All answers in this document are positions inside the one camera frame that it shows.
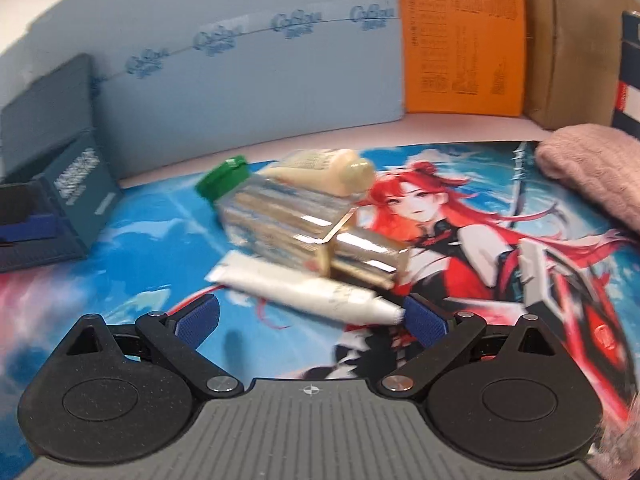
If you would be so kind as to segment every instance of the mouse pad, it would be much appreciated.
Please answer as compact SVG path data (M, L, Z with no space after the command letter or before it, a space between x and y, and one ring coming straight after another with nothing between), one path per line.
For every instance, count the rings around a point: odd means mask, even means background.
M378 168L362 225L414 245L398 294L418 292L493 324L541 316L600 396L606 424L628 424L640 355L635 238L540 175L534 143L425 144L363 150ZM263 163L253 164L256 170ZM33 457L20 394L79 316L131 323L207 287L232 246L199 175L127 189L86 260L0 275L0 480ZM233 290L216 292L220 324L199 347L249 384L254 377L377 381L422 348L398 327L345 326ZM527 298L538 298L535 304Z

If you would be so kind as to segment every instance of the white table surface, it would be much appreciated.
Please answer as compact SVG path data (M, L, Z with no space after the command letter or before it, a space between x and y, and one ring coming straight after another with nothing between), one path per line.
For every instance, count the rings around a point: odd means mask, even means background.
M243 154L249 162L281 158L299 148L384 148L409 144L478 142L484 140L543 140L550 132L526 118L460 114L407 114L393 123L371 124L288 139L271 140L226 152L192 158L158 170L126 178L122 187L208 171L230 155Z

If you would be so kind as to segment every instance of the anime girl illustration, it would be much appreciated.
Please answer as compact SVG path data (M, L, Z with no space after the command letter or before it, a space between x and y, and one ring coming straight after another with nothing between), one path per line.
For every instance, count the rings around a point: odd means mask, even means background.
M575 240L524 234L518 225L556 214L556 205L533 214L521 214L522 204L509 215L483 211L460 189L469 183L443 176L426 160L378 173L361 202L372 212L368 227L412 246L394 292L416 292L492 324L539 315L590 378L606 412L623 424L637 393L634 361L606 293L609 273L597 275L594 266L632 241L615 230ZM348 327L336 347L337 365L325 376L370 377L367 363L392 355L400 365L420 350L415 345L402 329ZM361 374L365 369L369 375Z

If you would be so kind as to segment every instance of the ribbed gray surface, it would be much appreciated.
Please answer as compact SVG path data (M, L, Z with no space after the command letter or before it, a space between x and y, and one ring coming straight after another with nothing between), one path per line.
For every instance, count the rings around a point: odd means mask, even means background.
M242 397L208 402L189 431L161 453L105 468L41 458L19 479L597 480L597 476L580 463L546 472L502 471L477 464L444 446L412 403L382 399L363 380L258 380Z

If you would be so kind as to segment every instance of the silver screw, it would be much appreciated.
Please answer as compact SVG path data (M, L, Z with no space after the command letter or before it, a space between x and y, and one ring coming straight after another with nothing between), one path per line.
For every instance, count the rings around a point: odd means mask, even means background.
M230 392L238 386L238 380L227 375L218 375L207 381L207 388L212 392Z
M392 392L405 392L414 387L414 380L404 375L389 375L382 379L382 385Z

